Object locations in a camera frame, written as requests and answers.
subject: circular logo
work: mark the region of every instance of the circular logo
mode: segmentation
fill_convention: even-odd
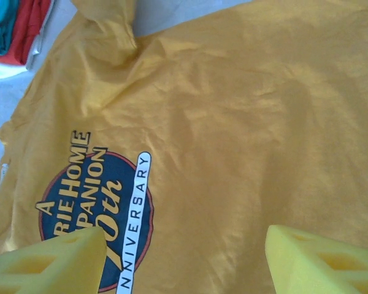
[[[104,148],[86,156],[77,154],[70,162],[36,205],[40,235],[45,240],[86,227],[102,227],[107,258],[99,291],[108,291],[117,287],[126,270],[139,266],[150,245],[153,203],[147,180],[141,181],[148,171]],[[143,198],[136,193],[143,193]],[[132,259],[126,260],[125,254],[132,254]]]

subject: yellow sponge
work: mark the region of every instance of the yellow sponge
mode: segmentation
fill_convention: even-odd
[[[96,294],[104,231],[86,228],[0,255],[0,294]]]
[[[280,225],[266,257],[277,294],[368,294],[368,250]]]

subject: t-shirt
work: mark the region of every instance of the t-shirt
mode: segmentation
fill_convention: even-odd
[[[101,292],[265,294],[271,224],[368,248],[368,0],[141,39],[131,1],[74,4],[0,129],[0,253],[98,225]]]

